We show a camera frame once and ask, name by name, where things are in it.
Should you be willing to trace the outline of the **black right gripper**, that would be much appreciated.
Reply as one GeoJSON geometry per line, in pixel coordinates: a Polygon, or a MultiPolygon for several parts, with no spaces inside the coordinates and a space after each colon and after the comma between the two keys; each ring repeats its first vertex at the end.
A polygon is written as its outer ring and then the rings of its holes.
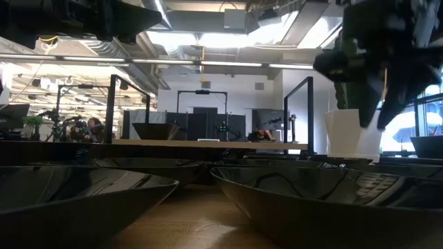
{"type": "Polygon", "coordinates": [[[369,127],[384,83],[377,74],[388,69],[388,90],[377,120],[386,126],[426,88],[440,83],[443,66],[443,20],[345,20],[336,45],[317,55],[314,70],[333,82],[361,84],[359,122],[369,127]]]}

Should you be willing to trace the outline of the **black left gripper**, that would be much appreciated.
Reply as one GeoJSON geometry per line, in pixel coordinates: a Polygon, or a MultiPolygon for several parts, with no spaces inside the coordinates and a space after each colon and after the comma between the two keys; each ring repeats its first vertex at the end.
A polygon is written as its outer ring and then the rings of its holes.
{"type": "Polygon", "coordinates": [[[121,0],[44,0],[44,11],[74,34],[91,34],[110,41],[116,2],[116,34],[120,42],[135,44],[136,36],[162,22],[162,14],[121,0]]]}

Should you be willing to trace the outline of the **green cactus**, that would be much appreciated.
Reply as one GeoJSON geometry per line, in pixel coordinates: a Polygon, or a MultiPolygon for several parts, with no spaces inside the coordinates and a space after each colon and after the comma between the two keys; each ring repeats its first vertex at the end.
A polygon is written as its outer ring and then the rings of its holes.
{"type": "Polygon", "coordinates": [[[357,83],[334,83],[338,109],[358,109],[361,85],[357,83]]]}

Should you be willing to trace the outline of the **white faceted plant pot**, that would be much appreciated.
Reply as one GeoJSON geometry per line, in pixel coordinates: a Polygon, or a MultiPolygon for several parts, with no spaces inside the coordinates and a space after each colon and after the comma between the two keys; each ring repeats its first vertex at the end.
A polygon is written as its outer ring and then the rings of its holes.
{"type": "Polygon", "coordinates": [[[360,127],[358,109],[341,109],[325,114],[329,139],[328,153],[333,158],[364,158],[378,163],[382,131],[377,129],[380,111],[375,111],[368,128],[360,127]]]}

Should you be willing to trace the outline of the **dark tapered tub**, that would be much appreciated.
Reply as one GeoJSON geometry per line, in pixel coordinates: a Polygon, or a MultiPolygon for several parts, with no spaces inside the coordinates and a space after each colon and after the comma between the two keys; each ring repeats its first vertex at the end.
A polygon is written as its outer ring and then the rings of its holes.
{"type": "Polygon", "coordinates": [[[421,136],[410,139],[419,158],[443,159],[443,136],[421,136]]]}

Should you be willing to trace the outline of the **bright ceiling light panel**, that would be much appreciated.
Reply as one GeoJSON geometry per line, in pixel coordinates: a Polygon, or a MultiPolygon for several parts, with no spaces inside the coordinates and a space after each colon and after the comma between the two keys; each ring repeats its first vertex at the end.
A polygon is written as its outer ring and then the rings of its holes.
{"type": "Polygon", "coordinates": [[[252,46],[247,35],[229,33],[204,33],[200,37],[192,33],[147,31],[153,44],[162,46],[205,46],[209,48],[243,48],[252,46]]]}

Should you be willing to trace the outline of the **grey ceiling box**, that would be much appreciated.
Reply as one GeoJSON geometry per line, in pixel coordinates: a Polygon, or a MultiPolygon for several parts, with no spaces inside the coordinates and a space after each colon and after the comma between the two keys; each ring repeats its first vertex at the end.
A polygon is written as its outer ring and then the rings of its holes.
{"type": "Polygon", "coordinates": [[[224,10],[224,28],[244,30],[246,27],[246,12],[238,9],[224,10]]]}

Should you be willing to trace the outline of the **person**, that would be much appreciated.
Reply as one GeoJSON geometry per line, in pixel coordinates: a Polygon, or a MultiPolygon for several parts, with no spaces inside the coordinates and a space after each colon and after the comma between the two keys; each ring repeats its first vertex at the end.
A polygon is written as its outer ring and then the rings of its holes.
{"type": "Polygon", "coordinates": [[[89,118],[87,122],[77,121],[71,127],[70,136],[78,142],[103,143],[105,141],[105,127],[97,118],[89,118]]]}
{"type": "Polygon", "coordinates": [[[248,135],[247,140],[249,142],[275,141],[275,138],[268,129],[256,129],[248,135]]]}

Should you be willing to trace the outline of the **green potted plant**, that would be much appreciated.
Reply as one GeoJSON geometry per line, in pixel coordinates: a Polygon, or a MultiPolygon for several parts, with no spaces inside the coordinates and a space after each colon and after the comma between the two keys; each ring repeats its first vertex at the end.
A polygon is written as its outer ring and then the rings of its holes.
{"type": "Polygon", "coordinates": [[[39,129],[42,123],[43,118],[41,116],[27,116],[24,118],[24,125],[27,127],[31,127],[33,130],[30,137],[32,141],[40,141],[39,129]]]}

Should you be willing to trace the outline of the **dark office partition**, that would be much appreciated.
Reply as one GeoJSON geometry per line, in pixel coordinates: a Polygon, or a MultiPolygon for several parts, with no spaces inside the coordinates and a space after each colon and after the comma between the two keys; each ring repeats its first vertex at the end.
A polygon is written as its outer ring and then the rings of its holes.
{"type": "MultiPolygon", "coordinates": [[[[174,140],[214,139],[225,142],[217,134],[216,125],[225,120],[225,115],[217,108],[195,107],[189,113],[167,113],[166,122],[180,126],[174,140]]],[[[228,125],[242,133],[238,141],[246,139],[246,116],[228,114],[228,125]]]]}

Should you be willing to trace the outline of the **dark monitor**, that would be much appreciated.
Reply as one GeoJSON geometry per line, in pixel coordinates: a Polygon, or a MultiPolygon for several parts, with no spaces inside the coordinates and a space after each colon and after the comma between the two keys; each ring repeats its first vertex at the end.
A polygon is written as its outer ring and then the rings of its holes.
{"type": "Polygon", "coordinates": [[[29,108],[29,104],[0,105],[0,140],[23,140],[21,130],[29,108]]]}

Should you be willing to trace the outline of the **black window frame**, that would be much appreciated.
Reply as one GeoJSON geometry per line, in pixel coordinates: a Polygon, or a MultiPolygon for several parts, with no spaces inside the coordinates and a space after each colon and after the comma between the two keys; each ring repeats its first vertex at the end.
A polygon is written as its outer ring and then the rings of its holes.
{"type": "Polygon", "coordinates": [[[419,95],[413,100],[415,135],[443,136],[443,93],[419,95]]]}

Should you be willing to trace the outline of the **silver corrugated air duct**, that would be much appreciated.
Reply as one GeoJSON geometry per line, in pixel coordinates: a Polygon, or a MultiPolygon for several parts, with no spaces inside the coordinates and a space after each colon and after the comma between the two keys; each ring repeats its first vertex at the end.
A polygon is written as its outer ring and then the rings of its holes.
{"type": "MultiPolygon", "coordinates": [[[[80,40],[80,43],[99,57],[157,58],[159,56],[150,41],[146,43],[139,36],[136,39],[135,45],[123,44],[117,39],[111,42],[86,39],[80,40]]],[[[123,66],[121,71],[127,74],[138,88],[146,92],[157,94],[158,90],[170,90],[169,84],[161,77],[156,64],[129,64],[123,66]]]]}

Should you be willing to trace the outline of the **wooden shelf black metal frame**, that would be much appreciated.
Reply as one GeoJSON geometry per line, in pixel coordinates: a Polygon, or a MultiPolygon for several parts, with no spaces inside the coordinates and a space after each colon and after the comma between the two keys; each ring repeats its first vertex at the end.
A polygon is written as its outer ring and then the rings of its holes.
{"type": "MultiPolygon", "coordinates": [[[[277,76],[274,80],[273,97],[279,101],[284,107],[286,113],[289,109],[289,98],[300,88],[307,86],[307,105],[308,105],[308,121],[314,121],[314,79],[311,76],[305,77],[303,80],[297,80],[294,90],[286,91],[284,89],[284,77],[277,76]]],[[[284,142],[215,142],[215,141],[187,141],[187,140],[135,140],[135,139],[113,139],[113,145],[137,145],[146,147],[182,147],[197,149],[282,149],[282,150],[300,150],[308,156],[314,155],[314,129],[307,130],[308,142],[293,144],[286,140],[284,142]]]]}

